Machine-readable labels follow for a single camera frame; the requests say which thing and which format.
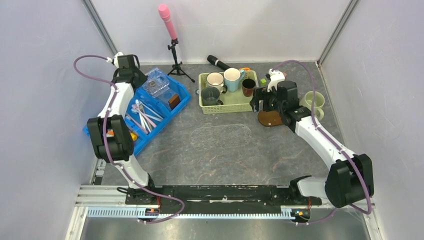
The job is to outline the pale green ribbed mug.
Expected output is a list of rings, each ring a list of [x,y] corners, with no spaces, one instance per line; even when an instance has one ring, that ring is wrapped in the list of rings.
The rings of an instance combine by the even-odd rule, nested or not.
[[[323,111],[325,102],[325,97],[320,92],[316,91],[314,94],[313,91],[309,91],[301,98],[299,104],[301,107],[307,107],[309,110],[311,110],[313,106],[315,117],[321,121],[325,115]]]

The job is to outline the clear textured toothbrush holder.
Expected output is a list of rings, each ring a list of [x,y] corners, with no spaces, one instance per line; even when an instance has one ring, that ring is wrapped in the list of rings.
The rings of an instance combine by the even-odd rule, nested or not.
[[[172,93],[170,92],[167,75],[158,67],[152,68],[146,75],[147,80],[142,88],[152,97],[168,101]]]

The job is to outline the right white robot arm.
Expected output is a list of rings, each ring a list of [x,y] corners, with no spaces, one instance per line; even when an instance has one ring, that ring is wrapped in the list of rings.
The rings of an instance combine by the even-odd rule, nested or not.
[[[309,197],[327,199],[336,208],[354,206],[366,200],[371,207],[374,195],[372,160],[365,153],[356,154],[333,137],[306,106],[300,105],[297,84],[281,81],[276,87],[256,88],[250,106],[254,112],[276,111],[283,125],[305,140],[328,167],[327,177],[310,175],[290,182],[289,199],[302,204]]]

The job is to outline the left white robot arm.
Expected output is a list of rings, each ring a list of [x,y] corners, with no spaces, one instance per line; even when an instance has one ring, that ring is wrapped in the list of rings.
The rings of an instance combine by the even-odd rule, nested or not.
[[[135,90],[146,82],[134,54],[118,52],[106,60],[116,70],[110,84],[110,94],[103,110],[87,121],[87,129],[95,156],[112,164],[126,179],[129,188],[139,189],[138,197],[145,204],[153,203],[157,190],[148,185],[150,175],[142,169],[134,154],[134,141],[125,122],[125,115]]]

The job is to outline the brown oval wooden tray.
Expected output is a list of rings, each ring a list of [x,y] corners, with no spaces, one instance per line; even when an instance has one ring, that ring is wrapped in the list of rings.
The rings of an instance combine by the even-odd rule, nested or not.
[[[282,119],[279,113],[273,111],[260,110],[257,115],[258,122],[265,127],[275,127],[283,125]]]

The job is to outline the dark brown cup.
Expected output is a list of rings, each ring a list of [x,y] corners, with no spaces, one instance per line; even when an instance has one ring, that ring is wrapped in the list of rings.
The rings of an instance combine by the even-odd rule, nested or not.
[[[246,78],[242,81],[242,93],[245,97],[250,97],[256,87],[255,80]]]

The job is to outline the pale green plastic basket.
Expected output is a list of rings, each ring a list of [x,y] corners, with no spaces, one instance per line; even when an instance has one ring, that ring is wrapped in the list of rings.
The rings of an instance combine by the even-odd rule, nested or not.
[[[204,105],[200,92],[207,87],[207,75],[209,73],[210,72],[206,72],[198,75],[198,102],[204,114],[252,112],[252,107],[250,106],[252,96],[244,96],[242,83],[239,84],[239,89],[236,92],[227,92],[220,95],[220,100],[224,103],[223,105]],[[245,79],[253,79],[256,87],[259,86],[257,74],[254,70],[246,71],[245,76],[241,81],[243,82]]]

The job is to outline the light blue mug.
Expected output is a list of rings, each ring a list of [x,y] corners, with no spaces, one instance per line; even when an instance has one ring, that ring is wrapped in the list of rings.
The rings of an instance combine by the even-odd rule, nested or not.
[[[236,92],[239,89],[239,84],[244,78],[246,71],[244,69],[228,68],[224,71],[224,83],[227,86],[228,92]]]

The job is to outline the blue plastic divided bin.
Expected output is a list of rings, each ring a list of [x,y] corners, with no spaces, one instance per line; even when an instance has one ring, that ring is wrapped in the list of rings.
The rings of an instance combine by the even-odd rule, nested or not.
[[[114,158],[137,156],[191,99],[183,84],[157,67],[146,74],[116,72],[109,84],[105,107],[84,128],[100,159],[106,159],[106,150]]]

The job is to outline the dark grey mug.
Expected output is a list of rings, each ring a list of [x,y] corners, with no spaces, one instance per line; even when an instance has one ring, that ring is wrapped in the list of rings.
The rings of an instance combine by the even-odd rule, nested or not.
[[[208,86],[204,88],[200,93],[200,97],[203,106],[219,106],[224,104],[220,99],[221,92],[215,87]]]

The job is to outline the cream mug brown rim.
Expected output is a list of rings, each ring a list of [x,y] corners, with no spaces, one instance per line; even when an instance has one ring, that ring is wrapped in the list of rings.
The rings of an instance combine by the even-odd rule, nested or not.
[[[211,72],[206,77],[206,84],[208,87],[214,87],[225,94],[228,87],[225,85],[225,78],[221,72]]]

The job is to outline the black mini tripod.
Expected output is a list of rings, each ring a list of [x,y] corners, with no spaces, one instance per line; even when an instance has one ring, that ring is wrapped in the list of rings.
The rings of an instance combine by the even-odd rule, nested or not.
[[[178,62],[178,57],[177,57],[177,51],[176,51],[176,46],[179,43],[179,40],[176,39],[172,39],[170,45],[167,46],[168,50],[171,51],[172,56],[173,56],[173,60],[174,60],[174,64],[172,65],[172,70],[167,74],[168,76],[170,75],[174,75],[174,76],[186,76],[188,77],[192,83],[195,83],[196,81],[190,77],[183,69],[182,69],[182,64],[183,62],[180,61]]]

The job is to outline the yellow tube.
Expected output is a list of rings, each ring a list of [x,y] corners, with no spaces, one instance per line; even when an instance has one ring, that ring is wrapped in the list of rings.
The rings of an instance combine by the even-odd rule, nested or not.
[[[130,136],[131,136],[131,139],[132,139],[132,141],[133,142],[135,142],[137,139],[138,139],[138,135],[137,134],[135,134],[134,132],[130,132]]]

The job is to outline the pink microphone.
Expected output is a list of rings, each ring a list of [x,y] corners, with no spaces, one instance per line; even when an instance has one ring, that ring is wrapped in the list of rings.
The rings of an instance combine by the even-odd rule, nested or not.
[[[171,19],[171,12],[169,10],[169,7],[164,3],[160,4],[158,6],[158,13],[159,13],[159,16],[161,17],[161,19],[163,20],[163,22],[166,26],[166,29],[169,33],[171,40],[172,41],[177,40],[178,36],[177,36],[177,32],[175,30],[175,26],[174,26],[172,19]]]

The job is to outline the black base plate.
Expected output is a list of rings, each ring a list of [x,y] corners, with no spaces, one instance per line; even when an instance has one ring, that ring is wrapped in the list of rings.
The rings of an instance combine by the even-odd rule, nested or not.
[[[318,197],[304,197],[281,185],[163,185],[152,193],[117,187],[126,205],[146,205],[161,214],[276,214],[282,206],[320,206]]]

